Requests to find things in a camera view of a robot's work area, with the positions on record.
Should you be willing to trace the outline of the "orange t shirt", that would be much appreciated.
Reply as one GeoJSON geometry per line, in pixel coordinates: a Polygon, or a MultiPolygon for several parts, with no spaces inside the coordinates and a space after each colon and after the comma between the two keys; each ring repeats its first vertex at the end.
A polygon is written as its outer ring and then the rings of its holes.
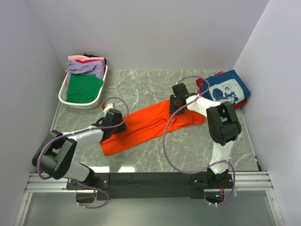
{"type": "MultiPolygon", "coordinates": [[[[170,101],[164,100],[129,114],[126,121],[127,129],[100,143],[103,154],[113,155],[162,136],[171,116],[169,105],[170,101]]],[[[167,132],[188,126],[202,125],[205,121],[205,116],[186,110],[185,113],[177,114],[172,118],[167,132]]]]}

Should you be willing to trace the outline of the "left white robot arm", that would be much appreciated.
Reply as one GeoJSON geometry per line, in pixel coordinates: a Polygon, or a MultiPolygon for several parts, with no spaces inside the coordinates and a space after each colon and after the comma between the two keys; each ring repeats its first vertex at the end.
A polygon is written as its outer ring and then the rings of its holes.
{"type": "Polygon", "coordinates": [[[32,158],[32,165],[37,171],[48,174],[49,178],[68,178],[77,180],[83,189],[95,184],[94,171],[88,166],[73,162],[77,148],[100,143],[113,134],[126,130],[122,113],[114,108],[105,110],[105,116],[91,126],[69,133],[52,130],[32,158]]]}

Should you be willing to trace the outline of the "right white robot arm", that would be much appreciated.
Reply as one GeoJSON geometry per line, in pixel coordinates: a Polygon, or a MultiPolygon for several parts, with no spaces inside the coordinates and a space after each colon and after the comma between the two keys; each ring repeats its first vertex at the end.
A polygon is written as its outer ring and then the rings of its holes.
{"type": "Polygon", "coordinates": [[[229,172],[228,162],[232,147],[241,133],[241,125],[233,105],[216,102],[202,97],[200,94],[189,93],[183,83],[172,86],[169,112],[185,113],[190,110],[207,118],[209,134],[214,142],[212,158],[206,173],[206,182],[217,188],[229,172]]]}

